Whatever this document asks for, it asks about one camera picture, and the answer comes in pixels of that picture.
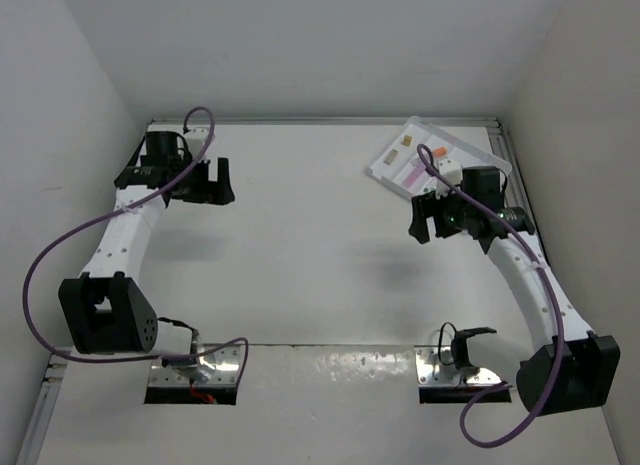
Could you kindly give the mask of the pink highlighter stick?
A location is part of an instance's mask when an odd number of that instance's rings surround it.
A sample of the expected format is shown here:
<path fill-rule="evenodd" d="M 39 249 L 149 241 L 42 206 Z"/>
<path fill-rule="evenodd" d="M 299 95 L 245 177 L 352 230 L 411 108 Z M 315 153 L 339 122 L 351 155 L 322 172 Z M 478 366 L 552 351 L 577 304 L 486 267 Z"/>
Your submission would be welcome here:
<path fill-rule="evenodd" d="M 416 165 L 413 167 L 413 170 L 406 176 L 404 181 L 402 182 L 403 187 L 409 189 L 413 186 L 413 184 L 423 175 L 425 170 Z"/>

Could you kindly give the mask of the orange capped clear tube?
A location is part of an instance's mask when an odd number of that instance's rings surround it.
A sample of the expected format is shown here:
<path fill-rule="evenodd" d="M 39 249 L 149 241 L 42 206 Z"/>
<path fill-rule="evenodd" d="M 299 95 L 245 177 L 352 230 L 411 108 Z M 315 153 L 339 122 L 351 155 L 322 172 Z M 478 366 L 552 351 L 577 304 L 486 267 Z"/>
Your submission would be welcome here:
<path fill-rule="evenodd" d="M 433 159 L 438 160 L 442 157 L 445 157 L 448 153 L 448 150 L 446 147 L 438 147 L 438 148 L 433 148 L 431 152 L 433 155 Z M 411 160 L 411 164 L 413 166 L 419 166 L 421 163 L 422 161 L 418 155 L 414 156 L 413 159 Z"/>

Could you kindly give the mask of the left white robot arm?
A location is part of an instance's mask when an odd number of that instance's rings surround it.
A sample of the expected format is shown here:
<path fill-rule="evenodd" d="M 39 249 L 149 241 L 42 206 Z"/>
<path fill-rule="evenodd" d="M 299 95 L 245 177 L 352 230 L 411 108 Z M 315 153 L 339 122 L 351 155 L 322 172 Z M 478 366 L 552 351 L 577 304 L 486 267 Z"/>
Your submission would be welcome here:
<path fill-rule="evenodd" d="M 235 194 L 229 161 L 217 175 L 198 158 L 204 129 L 148 131 L 114 181 L 115 217 L 80 275 L 62 281 L 59 301 L 76 350 L 83 355 L 145 353 L 154 348 L 157 315 L 137 284 L 152 231 L 171 201 L 224 206 Z"/>

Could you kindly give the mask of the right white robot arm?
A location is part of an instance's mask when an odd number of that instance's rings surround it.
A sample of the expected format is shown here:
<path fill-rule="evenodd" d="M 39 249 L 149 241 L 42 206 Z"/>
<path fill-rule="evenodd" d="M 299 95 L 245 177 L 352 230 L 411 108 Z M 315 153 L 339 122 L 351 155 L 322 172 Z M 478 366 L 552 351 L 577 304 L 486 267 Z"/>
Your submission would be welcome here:
<path fill-rule="evenodd" d="M 426 244 L 432 235 L 467 233 L 507 283 L 531 336 L 532 348 L 499 337 L 490 327 L 457 330 L 451 364 L 470 369 L 479 359 L 514 386 L 529 411 L 542 415 L 603 406 L 621 351 L 611 335 L 599 335 L 579 315 L 554 277 L 535 227 L 521 207 L 505 204 L 500 171 L 491 166 L 464 168 L 459 186 L 412 198 L 408 232 Z"/>

